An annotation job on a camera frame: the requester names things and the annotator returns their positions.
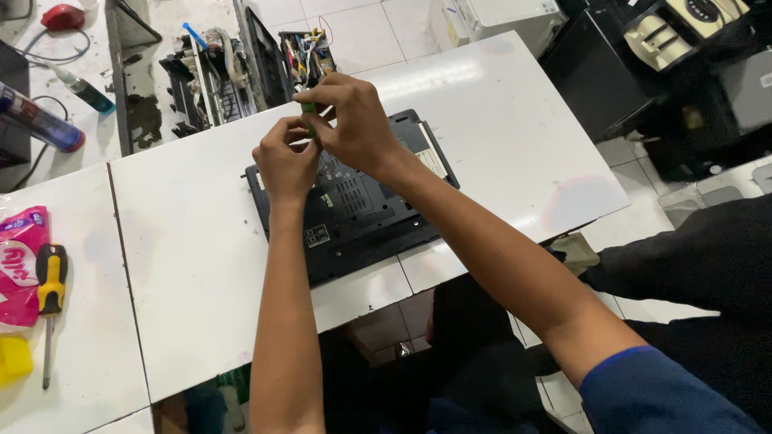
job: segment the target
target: blue sleeve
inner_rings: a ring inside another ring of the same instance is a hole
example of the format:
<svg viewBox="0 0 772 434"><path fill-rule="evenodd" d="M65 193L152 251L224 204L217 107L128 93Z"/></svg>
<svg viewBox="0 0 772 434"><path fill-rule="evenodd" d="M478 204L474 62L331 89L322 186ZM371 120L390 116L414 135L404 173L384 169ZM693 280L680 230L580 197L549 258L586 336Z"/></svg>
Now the blue sleeve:
<svg viewBox="0 0 772 434"><path fill-rule="evenodd" d="M579 386L595 432L764 432L748 415L650 347L617 353Z"/></svg>

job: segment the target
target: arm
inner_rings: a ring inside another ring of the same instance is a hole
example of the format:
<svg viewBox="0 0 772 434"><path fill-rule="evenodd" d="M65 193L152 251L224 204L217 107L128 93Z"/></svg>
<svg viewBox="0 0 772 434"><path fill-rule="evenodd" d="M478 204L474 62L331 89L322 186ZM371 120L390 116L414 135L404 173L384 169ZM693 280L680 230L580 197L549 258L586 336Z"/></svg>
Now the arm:
<svg viewBox="0 0 772 434"><path fill-rule="evenodd" d="M575 385L605 358L646 344L544 249L402 148L374 86L332 74L295 100L317 103L319 112L333 106L324 118L303 115L324 148L392 187L426 217L480 286L542 339Z"/></svg>
<svg viewBox="0 0 772 434"><path fill-rule="evenodd" d="M249 418L253 432L324 432L322 362L303 252L303 208L320 147L299 117L282 119L252 155L271 204Z"/></svg>

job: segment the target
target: laptop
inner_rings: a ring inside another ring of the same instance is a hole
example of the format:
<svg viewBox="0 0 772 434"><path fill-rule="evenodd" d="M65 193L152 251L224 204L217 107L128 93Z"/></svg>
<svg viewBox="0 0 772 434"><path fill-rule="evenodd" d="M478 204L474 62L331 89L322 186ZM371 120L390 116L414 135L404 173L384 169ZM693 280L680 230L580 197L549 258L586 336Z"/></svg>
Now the laptop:
<svg viewBox="0 0 772 434"><path fill-rule="evenodd" d="M414 110L390 116L388 121L403 147L460 188L432 129ZM246 169L246 178L270 242L271 208L257 165ZM437 230L396 192L322 152L303 216L303 247L312 288L438 238Z"/></svg>

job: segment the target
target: red wire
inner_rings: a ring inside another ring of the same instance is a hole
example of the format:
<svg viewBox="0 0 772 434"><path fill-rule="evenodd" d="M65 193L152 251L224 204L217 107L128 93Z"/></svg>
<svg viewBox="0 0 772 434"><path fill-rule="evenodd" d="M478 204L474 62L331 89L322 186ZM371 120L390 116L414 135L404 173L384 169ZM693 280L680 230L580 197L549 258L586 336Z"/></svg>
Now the red wire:
<svg viewBox="0 0 772 434"><path fill-rule="evenodd" d="M320 27L320 28L322 28L322 20L323 20L323 19L324 19L324 17L323 17L322 15L319 15L319 27ZM327 24L327 30L330 30L330 43L329 43L329 44L327 44L327 45L331 46L331 45L333 45L333 30L332 30L332 28L330 27L330 23L329 23L329 22L327 22L327 20L326 20L326 19L324 19L324 24Z"/></svg>

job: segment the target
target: yellow plastic object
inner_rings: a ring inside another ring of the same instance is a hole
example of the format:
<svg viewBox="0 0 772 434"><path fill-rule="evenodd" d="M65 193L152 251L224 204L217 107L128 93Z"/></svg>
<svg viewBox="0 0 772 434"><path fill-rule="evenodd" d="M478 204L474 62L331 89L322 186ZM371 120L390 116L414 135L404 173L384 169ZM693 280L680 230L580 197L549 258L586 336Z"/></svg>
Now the yellow plastic object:
<svg viewBox="0 0 772 434"><path fill-rule="evenodd" d="M32 354L20 337L0 337L0 388L32 372Z"/></svg>

